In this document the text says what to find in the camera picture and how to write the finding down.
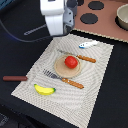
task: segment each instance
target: knife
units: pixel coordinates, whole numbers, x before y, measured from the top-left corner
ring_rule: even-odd
[[[75,54],[72,54],[72,53],[69,53],[69,52],[65,52],[65,51],[62,51],[60,49],[57,49],[57,51],[61,52],[61,53],[64,53],[64,54],[71,54],[71,55],[74,55],[76,57],[78,57],[79,59],[82,59],[82,60],[86,60],[86,61],[90,61],[92,63],[95,63],[96,60],[95,59],[92,59],[92,58],[89,58],[89,57],[85,57],[85,56],[82,56],[82,55],[75,55]]]

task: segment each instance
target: silver fork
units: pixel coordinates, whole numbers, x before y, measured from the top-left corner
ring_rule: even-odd
[[[76,82],[71,81],[71,80],[69,80],[69,79],[67,79],[67,78],[58,77],[56,74],[54,74],[54,73],[52,73],[52,72],[50,72],[50,71],[48,71],[48,70],[46,70],[46,69],[43,70],[43,73],[44,73],[46,76],[50,77],[50,78],[53,78],[53,79],[60,79],[60,80],[62,80],[63,82],[68,83],[68,84],[70,84],[70,85],[73,85],[73,86],[75,86],[75,87],[77,87],[77,88],[80,88],[80,89],[84,88],[84,86],[83,86],[82,84],[76,83]]]

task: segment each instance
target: black table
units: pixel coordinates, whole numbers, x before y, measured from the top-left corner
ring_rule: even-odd
[[[47,28],[24,36],[23,33],[45,24],[39,0],[23,1],[4,15],[2,21],[16,37],[33,40],[48,35]],[[114,45],[88,128],[128,127],[128,44],[78,31],[71,34]],[[11,96],[20,82],[4,82],[3,76],[26,75],[52,38],[24,43],[9,36],[0,26],[0,104],[29,116],[51,128],[76,128],[74,125]]]

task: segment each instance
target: wooden board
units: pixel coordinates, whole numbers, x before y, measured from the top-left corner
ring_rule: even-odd
[[[104,3],[104,8],[102,10],[91,10],[88,7],[91,1],[92,0],[85,0],[83,5],[78,6],[74,30],[128,42],[128,31],[120,28],[115,22],[117,9],[126,3],[102,0]],[[82,23],[80,17],[85,13],[97,15],[98,21],[90,25]]]

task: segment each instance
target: plastic fruit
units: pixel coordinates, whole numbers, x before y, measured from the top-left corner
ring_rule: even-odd
[[[65,59],[65,64],[69,67],[69,68],[75,68],[78,65],[78,61],[75,57],[73,56],[68,56]]]
[[[44,88],[37,84],[34,84],[36,91],[41,95],[50,95],[55,92],[55,88]]]

